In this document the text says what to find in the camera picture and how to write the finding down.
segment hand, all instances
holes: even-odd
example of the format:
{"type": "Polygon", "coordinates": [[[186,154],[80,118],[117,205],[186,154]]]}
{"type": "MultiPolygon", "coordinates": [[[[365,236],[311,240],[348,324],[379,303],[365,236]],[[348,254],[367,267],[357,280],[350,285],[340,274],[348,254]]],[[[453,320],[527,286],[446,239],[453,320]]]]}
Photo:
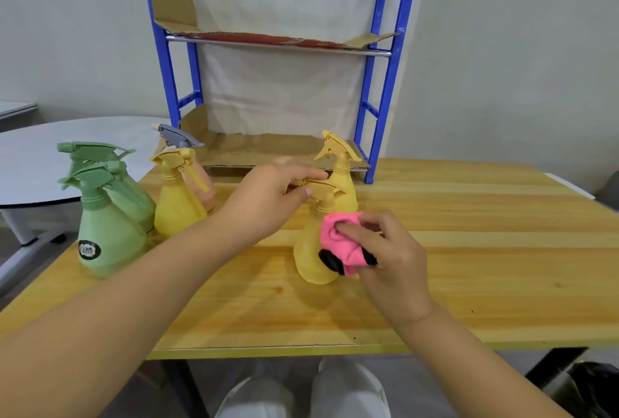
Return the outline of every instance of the hand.
{"type": "Polygon", "coordinates": [[[378,260],[376,266],[358,269],[374,305],[396,330],[430,314],[435,303],[429,294],[426,253],[421,244],[390,211],[364,212],[359,220],[362,227],[340,222],[336,229],[378,260]]]}
{"type": "Polygon", "coordinates": [[[278,157],[253,168],[217,214],[250,247],[278,231],[311,196],[305,187],[289,191],[293,181],[327,177],[323,170],[293,164],[290,156],[278,157]]]}

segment bottle body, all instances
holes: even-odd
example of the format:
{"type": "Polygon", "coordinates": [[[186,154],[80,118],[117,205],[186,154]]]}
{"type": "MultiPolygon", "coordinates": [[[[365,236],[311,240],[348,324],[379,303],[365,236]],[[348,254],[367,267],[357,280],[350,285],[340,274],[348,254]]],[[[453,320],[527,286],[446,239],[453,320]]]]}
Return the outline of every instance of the bottle body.
{"type": "Polygon", "coordinates": [[[327,284],[334,281],[338,274],[327,268],[318,256],[322,245],[320,243],[320,228],[322,218],[332,211],[321,211],[312,204],[309,211],[309,220],[301,229],[301,234],[293,249],[295,265],[301,277],[312,284],[327,284]]]}
{"type": "Polygon", "coordinates": [[[163,177],[155,210],[155,228],[163,238],[171,237],[206,216],[206,209],[184,184],[181,175],[163,177]]]}
{"type": "Polygon", "coordinates": [[[145,233],[150,232],[155,226],[155,202],[140,184],[130,176],[125,176],[123,181],[140,196],[146,207],[140,206],[135,201],[114,190],[108,190],[108,195],[112,199],[112,202],[124,211],[127,216],[138,223],[145,233]]]}
{"type": "Polygon", "coordinates": [[[215,186],[213,185],[209,174],[206,173],[206,170],[204,170],[204,167],[202,167],[199,162],[194,160],[192,167],[194,168],[200,179],[204,182],[204,184],[209,188],[209,190],[204,191],[199,188],[197,184],[193,181],[193,179],[191,179],[191,177],[186,173],[182,174],[182,179],[184,180],[185,185],[187,185],[187,187],[189,187],[189,189],[195,194],[195,196],[197,196],[197,199],[200,201],[200,203],[202,203],[204,209],[206,211],[210,211],[215,206],[215,186]]]}
{"type": "Polygon", "coordinates": [[[146,233],[105,195],[82,198],[78,252],[82,264],[99,277],[108,277],[144,253],[146,233]]]}
{"type": "Polygon", "coordinates": [[[345,191],[336,195],[336,212],[356,212],[359,209],[355,184],[350,176],[350,165],[341,164],[339,159],[333,168],[329,181],[345,191]]]}

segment person's left arm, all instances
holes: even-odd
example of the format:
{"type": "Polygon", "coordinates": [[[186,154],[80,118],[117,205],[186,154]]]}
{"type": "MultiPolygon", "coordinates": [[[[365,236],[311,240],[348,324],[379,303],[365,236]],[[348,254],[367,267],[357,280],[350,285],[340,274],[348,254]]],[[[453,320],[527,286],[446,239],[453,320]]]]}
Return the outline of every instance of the person's left arm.
{"type": "Polygon", "coordinates": [[[205,281],[307,200],[289,184],[327,177],[289,162],[256,167],[218,213],[0,341],[3,415],[99,416],[205,281]]]}

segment black table leg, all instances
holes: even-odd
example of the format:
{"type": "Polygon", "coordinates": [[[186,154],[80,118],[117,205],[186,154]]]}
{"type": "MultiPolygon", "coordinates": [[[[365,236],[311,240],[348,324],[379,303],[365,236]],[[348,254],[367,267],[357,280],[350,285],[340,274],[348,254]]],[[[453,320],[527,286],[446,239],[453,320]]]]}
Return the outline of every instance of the black table leg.
{"type": "Polygon", "coordinates": [[[539,363],[533,366],[533,369],[531,369],[525,377],[529,379],[533,385],[543,389],[588,349],[589,348],[586,347],[553,348],[541,361],[539,361],[539,363]]]}
{"type": "Polygon", "coordinates": [[[209,418],[204,401],[191,375],[190,365],[184,359],[164,359],[161,361],[182,408],[189,418],[209,418]]]}

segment blue shelf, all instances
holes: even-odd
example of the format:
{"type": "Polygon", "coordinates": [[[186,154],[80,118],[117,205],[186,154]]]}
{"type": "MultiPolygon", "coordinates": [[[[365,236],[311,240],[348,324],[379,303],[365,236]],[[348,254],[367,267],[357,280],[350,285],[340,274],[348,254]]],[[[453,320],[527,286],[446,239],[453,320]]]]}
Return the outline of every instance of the blue shelf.
{"type": "MultiPolygon", "coordinates": [[[[149,12],[151,15],[151,24],[153,27],[153,34],[155,36],[155,46],[157,48],[157,54],[159,55],[159,65],[161,68],[163,78],[163,88],[165,90],[165,98],[168,104],[168,111],[170,113],[170,120],[172,125],[177,126],[181,118],[180,110],[191,102],[195,102],[199,105],[203,102],[204,97],[202,94],[202,84],[200,80],[200,66],[197,60],[197,48],[196,43],[216,43],[230,46],[242,46],[242,47],[264,47],[264,48],[276,48],[290,50],[294,52],[305,51],[313,53],[329,53],[329,54],[362,54],[367,56],[365,63],[365,71],[363,73],[363,86],[361,87],[361,99],[359,102],[359,111],[357,113],[357,124],[355,126],[355,138],[354,141],[359,147],[363,157],[367,160],[371,168],[366,171],[365,183],[371,184],[374,182],[374,173],[376,172],[376,163],[380,154],[381,145],[383,143],[383,135],[385,125],[387,124],[387,117],[389,115],[389,106],[391,105],[391,98],[393,96],[393,88],[396,83],[396,76],[398,75],[398,66],[400,63],[400,56],[402,54],[402,46],[404,45],[404,36],[406,34],[406,26],[408,24],[408,17],[410,15],[410,7],[413,0],[400,0],[398,8],[398,16],[396,17],[396,28],[394,32],[399,32],[398,35],[393,37],[391,48],[389,50],[382,50],[376,47],[376,44],[370,45],[369,48],[363,50],[333,50],[330,48],[306,48],[299,46],[284,46],[284,45],[258,45],[258,44],[240,44],[240,43],[228,43],[228,42],[216,42],[213,40],[197,40],[187,37],[180,37],[177,35],[170,35],[162,27],[157,25],[153,20],[153,12],[151,6],[151,0],[148,0],[149,12]],[[193,92],[185,97],[178,97],[176,93],[176,81],[174,80],[174,70],[172,66],[172,59],[170,57],[170,42],[186,42],[187,54],[189,55],[191,81],[193,86],[193,92]],[[374,71],[374,62],[376,57],[387,58],[388,64],[383,82],[383,92],[381,94],[379,107],[375,107],[369,102],[369,87],[372,81],[372,74],[374,71]],[[372,136],[372,143],[369,149],[369,154],[361,147],[361,136],[363,134],[363,125],[367,114],[370,114],[376,119],[376,127],[374,135],[372,136]]],[[[374,6],[374,15],[372,18],[372,26],[370,32],[373,34],[379,34],[381,29],[381,23],[383,21],[383,11],[385,7],[385,0],[376,0],[374,6]]]]}

